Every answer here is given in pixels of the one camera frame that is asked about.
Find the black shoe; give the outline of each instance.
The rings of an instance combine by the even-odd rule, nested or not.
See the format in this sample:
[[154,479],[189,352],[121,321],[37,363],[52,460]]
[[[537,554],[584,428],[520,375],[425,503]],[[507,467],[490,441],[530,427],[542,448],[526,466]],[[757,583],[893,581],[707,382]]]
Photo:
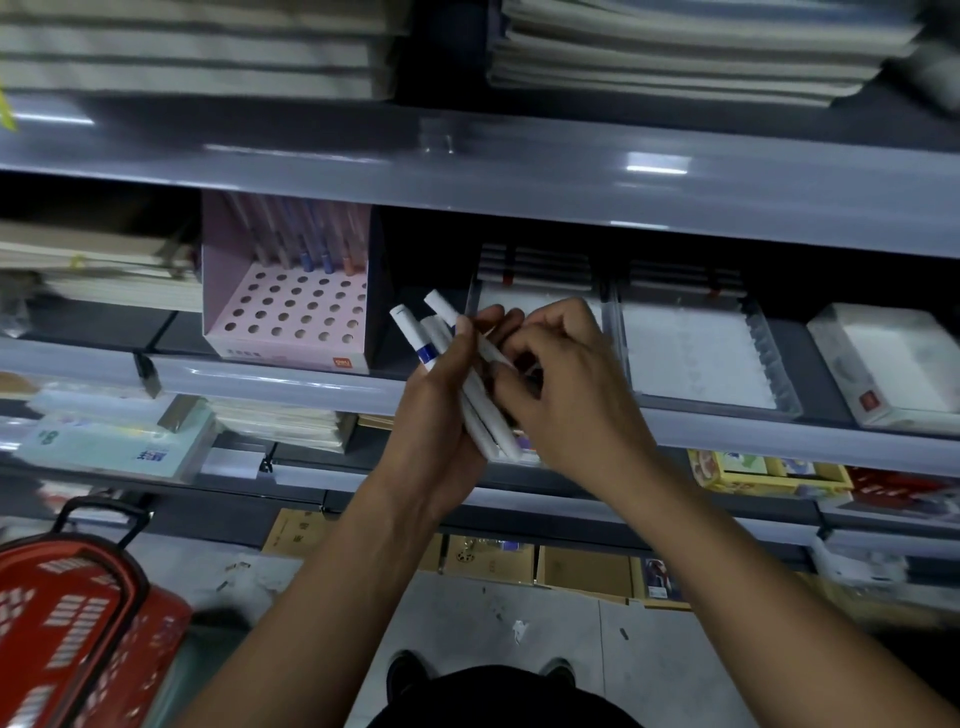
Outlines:
[[426,667],[417,655],[408,649],[398,652],[387,667],[387,704],[429,679]]
[[577,687],[577,678],[573,674],[573,667],[562,657],[555,657],[548,662],[546,667],[540,671],[540,674],[547,680],[556,680],[570,688]]

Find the yellow box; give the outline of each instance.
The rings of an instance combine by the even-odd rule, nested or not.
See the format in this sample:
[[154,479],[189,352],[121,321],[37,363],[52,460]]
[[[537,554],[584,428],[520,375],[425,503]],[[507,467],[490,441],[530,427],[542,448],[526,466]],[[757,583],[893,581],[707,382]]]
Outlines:
[[763,461],[767,474],[741,473],[724,468],[722,452],[689,449],[686,454],[694,479],[714,493],[789,496],[796,494],[798,489],[804,487],[815,488],[826,497],[836,496],[853,488],[847,469],[833,463],[810,463],[816,475],[791,476],[787,475],[783,459],[758,455],[756,459]]
[[533,584],[535,551],[536,547],[530,544],[450,536],[444,574],[508,584]]

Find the hand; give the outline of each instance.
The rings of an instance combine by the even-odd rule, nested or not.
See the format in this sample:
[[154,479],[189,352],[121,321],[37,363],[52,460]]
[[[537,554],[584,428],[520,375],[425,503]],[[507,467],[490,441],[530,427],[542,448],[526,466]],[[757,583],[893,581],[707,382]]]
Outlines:
[[552,470],[607,502],[609,477],[638,455],[653,457],[656,443],[643,422],[619,362],[583,299],[534,311],[502,350],[515,361],[532,353],[543,367],[540,398],[509,367],[495,367],[493,394],[523,427]]
[[434,527],[473,490],[487,462],[464,432],[460,392],[476,358],[476,330],[499,346],[523,322],[518,308],[485,308],[472,322],[457,319],[457,334],[433,369],[417,367],[396,408],[394,431],[374,473]]

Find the white box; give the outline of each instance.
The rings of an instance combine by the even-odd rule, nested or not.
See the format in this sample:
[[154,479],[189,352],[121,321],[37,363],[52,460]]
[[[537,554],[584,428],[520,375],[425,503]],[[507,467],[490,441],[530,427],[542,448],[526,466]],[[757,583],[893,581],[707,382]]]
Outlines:
[[960,346],[931,314],[832,303],[806,327],[861,425],[960,434]]

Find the plastic tray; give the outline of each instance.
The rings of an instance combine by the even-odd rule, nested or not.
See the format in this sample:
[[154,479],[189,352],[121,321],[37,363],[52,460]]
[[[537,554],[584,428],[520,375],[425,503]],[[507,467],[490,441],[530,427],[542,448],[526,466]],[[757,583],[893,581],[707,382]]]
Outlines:
[[643,406],[768,420],[803,413],[753,299],[627,284],[613,297],[614,345]]

